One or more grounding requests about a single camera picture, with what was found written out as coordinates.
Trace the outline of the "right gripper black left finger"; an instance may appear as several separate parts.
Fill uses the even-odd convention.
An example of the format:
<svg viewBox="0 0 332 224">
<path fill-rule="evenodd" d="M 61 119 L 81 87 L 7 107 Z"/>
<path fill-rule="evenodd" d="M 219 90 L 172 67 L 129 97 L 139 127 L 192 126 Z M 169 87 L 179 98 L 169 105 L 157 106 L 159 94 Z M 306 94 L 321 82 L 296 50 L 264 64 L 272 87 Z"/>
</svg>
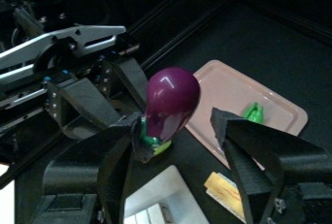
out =
<svg viewBox="0 0 332 224">
<path fill-rule="evenodd" d="M 141 115 L 77 142 L 47 166 L 42 224 L 122 224 L 124 191 Z"/>
</svg>

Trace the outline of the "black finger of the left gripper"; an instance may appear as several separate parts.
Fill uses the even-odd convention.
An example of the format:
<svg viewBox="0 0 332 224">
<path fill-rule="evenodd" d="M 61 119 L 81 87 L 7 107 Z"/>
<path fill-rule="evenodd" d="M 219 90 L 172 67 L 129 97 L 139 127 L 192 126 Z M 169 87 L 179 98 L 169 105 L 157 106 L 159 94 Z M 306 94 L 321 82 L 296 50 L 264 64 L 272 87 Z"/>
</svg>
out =
<svg viewBox="0 0 332 224">
<path fill-rule="evenodd" d="M 136 58 L 118 57 L 105 63 L 105 83 L 108 96 L 128 91 L 141 111 L 147 109 L 148 79 Z"/>
<path fill-rule="evenodd" d="M 72 139 L 93 137 L 120 120 L 120 113 L 89 79 L 47 80 L 47 90 L 49 113 Z"/>
</svg>

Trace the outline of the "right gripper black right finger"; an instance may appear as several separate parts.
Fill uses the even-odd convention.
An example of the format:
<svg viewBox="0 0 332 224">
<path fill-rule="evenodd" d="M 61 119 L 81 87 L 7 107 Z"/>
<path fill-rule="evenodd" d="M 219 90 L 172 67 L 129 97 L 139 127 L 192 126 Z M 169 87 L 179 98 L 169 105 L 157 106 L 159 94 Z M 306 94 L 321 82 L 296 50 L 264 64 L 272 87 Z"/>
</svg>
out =
<svg viewBox="0 0 332 224">
<path fill-rule="evenodd" d="M 212 110 L 211 122 L 247 224 L 332 224 L 332 154 L 232 112 Z"/>
</svg>

